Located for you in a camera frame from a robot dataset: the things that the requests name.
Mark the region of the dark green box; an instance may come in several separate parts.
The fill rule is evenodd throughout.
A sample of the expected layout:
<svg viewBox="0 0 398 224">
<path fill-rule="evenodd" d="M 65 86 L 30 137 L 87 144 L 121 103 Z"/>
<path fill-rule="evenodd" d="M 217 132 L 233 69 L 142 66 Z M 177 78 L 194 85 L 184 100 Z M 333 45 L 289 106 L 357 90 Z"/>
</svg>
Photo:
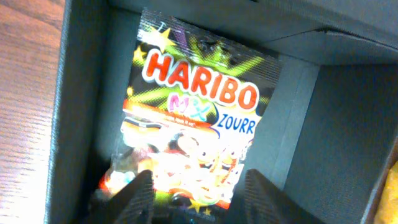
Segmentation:
<svg viewBox="0 0 398 224">
<path fill-rule="evenodd" d="M 248 155 L 326 223 L 370 223 L 397 141 L 396 1 L 67 1 L 45 223 L 70 223 L 119 142 L 141 11 L 279 57 Z"/>
</svg>

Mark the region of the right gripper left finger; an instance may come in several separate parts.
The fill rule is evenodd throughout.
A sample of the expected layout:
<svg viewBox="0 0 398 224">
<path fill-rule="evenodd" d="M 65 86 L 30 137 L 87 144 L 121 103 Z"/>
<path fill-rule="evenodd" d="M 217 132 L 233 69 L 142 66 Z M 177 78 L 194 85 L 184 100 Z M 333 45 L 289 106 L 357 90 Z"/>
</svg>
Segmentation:
<svg viewBox="0 0 398 224">
<path fill-rule="evenodd" d="M 106 205 L 82 220 L 83 224 L 151 224 L 155 193 L 152 172 L 141 172 Z"/>
</svg>

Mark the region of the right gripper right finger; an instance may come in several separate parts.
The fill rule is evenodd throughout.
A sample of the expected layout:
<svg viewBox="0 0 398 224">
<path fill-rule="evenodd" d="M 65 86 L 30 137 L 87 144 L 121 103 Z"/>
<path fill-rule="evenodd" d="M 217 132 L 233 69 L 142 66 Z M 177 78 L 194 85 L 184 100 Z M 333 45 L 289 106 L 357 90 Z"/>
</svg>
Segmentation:
<svg viewBox="0 0 398 224">
<path fill-rule="evenodd" d="M 322 221 L 278 189 L 256 169 L 246 172 L 244 193 L 232 203 L 225 223 L 304 224 Z"/>
</svg>

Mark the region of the yellow snack bag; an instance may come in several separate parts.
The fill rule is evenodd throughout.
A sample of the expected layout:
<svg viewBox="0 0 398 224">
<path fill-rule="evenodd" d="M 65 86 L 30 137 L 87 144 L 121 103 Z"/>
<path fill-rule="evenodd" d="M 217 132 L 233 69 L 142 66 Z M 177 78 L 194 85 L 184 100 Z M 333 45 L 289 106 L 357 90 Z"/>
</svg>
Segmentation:
<svg viewBox="0 0 398 224">
<path fill-rule="evenodd" d="M 379 202 L 374 224 L 397 224 L 398 223 L 398 179 L 397 179 L 397 162 L 389 169 L 386 177 L 386 183 L 382 191 L 381 200 Z"/>
</svg>

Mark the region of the black Haribo candy bag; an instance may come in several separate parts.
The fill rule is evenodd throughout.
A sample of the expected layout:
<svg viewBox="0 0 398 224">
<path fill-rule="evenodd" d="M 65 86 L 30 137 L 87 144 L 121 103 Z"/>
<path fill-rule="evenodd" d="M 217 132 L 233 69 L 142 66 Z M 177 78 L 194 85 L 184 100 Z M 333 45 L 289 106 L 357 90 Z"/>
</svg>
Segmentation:
<svg viewBox="0 0 398 224">
<path fill-rule="evenodd" d="M 270 55 L 144 10 L 121 142 L 99 188 L 112 197 L 149 170 L 159 215 L 224 215 L 280 69 Z"/>
</svg>

